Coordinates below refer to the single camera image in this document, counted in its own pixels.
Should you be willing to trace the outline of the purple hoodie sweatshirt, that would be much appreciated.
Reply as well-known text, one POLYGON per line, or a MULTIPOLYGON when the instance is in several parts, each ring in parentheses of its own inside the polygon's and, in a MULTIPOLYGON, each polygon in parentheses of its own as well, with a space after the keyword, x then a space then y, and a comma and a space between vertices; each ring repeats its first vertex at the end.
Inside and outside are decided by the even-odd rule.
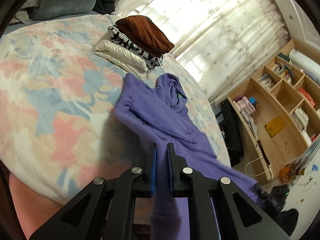
POLYGON ((205 177, 230 178, 254 202, 260 199, 256 181, 221 164, 202 133, 190 120, 188 99, 173 74, 163 74, 150 88, 132 74, 126 74, 122 95, 114 111, 116 118, 134 131, 141 142, 156 145, 155 196, 151 216, 151 239, 189 239, 188 201, 172 198, 169 186, 167 144, 178 156, 205 177))

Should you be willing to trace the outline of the yellow paper envelope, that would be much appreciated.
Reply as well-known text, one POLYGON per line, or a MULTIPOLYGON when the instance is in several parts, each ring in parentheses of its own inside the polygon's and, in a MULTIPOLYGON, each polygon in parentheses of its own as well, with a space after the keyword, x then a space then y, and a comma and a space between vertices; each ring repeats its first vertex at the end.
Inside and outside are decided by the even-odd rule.
POLYGON ((285 121, 279 116, 270 120, 265 126, 265 130, 271 138, 274 138, 286 126, 285 121))

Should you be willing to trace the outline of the black bag by shelf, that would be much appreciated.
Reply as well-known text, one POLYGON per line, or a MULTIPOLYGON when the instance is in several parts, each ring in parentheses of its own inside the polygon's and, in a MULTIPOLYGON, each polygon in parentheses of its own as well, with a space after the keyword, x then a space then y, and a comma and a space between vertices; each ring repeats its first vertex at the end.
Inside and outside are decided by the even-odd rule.
POLYGON ((225 143, 231 167, 240 163, 240 158, 244 156, 242 138, 240 134, 238 116, 228 100, 220 103, 223 114, 223 131, 225 133, 225 143))

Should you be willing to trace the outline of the pastel floral bed blanket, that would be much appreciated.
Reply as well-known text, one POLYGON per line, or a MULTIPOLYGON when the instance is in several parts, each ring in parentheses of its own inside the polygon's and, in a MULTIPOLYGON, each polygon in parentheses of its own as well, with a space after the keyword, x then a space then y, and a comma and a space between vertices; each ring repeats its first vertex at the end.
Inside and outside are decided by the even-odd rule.
POLYGON ((142 151, 113 115, 125 70, 92 52, 116 20, 62 18, 1 38, 1 161, 60 204, 95 177, 119 176, 142 151))

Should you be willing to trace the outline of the wooden bookshelf unit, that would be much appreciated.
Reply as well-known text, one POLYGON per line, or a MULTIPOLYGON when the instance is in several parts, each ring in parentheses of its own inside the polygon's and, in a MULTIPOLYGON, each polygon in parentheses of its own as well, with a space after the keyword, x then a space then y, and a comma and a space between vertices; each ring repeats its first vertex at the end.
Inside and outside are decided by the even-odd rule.
POLYGON ((296 49, 319 63, 319 50, 292 38, 228 95, 240 119, 240 131, 249 164, 245 172, 262 184, 276 179, 281 169, 300 157, 319 136, 319 85, 292 64, 296 49), (244 116, 236 102, 246 96, 257 110, 244 116), (281 117, 286 126, 274 138, 264 126, 281 117))

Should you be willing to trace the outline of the pink drawer organizer box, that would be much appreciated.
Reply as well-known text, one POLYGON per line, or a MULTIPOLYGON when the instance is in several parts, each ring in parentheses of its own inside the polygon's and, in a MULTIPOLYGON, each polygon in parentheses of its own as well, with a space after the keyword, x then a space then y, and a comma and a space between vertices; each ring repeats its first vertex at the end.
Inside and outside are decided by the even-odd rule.
POLYGON ((254 118, 257 115, 257 110, 246 96, 243 96, 241 100, 237 101, 236 105, 244 116, 254 118))

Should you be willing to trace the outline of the white rolled appliance on shelf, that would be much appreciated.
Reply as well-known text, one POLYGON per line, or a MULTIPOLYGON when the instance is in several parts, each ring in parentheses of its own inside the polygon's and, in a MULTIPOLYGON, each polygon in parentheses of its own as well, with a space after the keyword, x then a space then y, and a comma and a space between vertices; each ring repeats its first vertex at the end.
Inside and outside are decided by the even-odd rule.
POLYGON ((319 82, 319 63, 313 61, 311 58, 296 49, 292 49, 290 51, 289 58, 294 66, 299 67, 306 74, 310 74, 317 82, 319 82))

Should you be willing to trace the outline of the cream satin folded jacket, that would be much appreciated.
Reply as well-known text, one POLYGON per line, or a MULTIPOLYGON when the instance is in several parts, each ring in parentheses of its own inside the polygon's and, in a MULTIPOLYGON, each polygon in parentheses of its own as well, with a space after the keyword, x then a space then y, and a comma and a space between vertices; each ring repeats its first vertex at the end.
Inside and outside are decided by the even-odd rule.
POLYGON ((140 80, 145 80, 150 72, 143 59, 109 40, 99 40, 92 47, 92 52, 135 75, 140 80))

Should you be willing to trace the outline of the black white patterned folded garment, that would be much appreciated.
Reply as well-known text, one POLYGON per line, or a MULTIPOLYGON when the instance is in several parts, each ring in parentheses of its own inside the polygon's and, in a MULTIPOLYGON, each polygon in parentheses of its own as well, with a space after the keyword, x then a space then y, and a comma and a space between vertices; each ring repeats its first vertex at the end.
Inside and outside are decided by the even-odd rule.
POLYGON ((163 56, 156 57, 145 49, 140 48, 134 42, 132 42, 124 33, 122 33, 117 25, 108 27, 108 35, 111 42, 120 45, 121 47, 134 53, 146 62, 149 70, 155 69, 156 67, 163 66, 163 56))

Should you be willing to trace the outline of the sheer floral window curtain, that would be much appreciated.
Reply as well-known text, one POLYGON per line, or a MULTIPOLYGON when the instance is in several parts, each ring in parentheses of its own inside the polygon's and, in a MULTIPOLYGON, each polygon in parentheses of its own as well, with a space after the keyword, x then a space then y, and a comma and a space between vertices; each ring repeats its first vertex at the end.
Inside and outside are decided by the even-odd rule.
POLYGON ((273 0, 114 0, 121 17, 144 15, 174 44, 171 55, 209 100, 251 75, 289 40, 273 0))

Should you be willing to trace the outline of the rust brown folded garment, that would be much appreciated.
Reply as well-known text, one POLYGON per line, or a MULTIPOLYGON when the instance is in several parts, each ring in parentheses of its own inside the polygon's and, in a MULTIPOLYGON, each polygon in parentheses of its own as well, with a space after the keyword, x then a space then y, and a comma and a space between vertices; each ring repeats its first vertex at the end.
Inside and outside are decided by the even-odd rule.
POLYGON ((116 21, 116 26, 133 43, 155 57, 169 53, 175 46, 146 16, 133 15, 121 18, 116 21))

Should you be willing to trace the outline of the dark knitted garment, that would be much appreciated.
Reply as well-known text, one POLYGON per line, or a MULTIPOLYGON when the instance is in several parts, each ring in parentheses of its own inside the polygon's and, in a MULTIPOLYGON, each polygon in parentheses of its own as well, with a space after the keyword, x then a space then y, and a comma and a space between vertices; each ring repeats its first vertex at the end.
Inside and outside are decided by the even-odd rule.
POLYGON ((110 15, 115 11, 114 0, 96 0, 92 10, 102 15, 110 15))

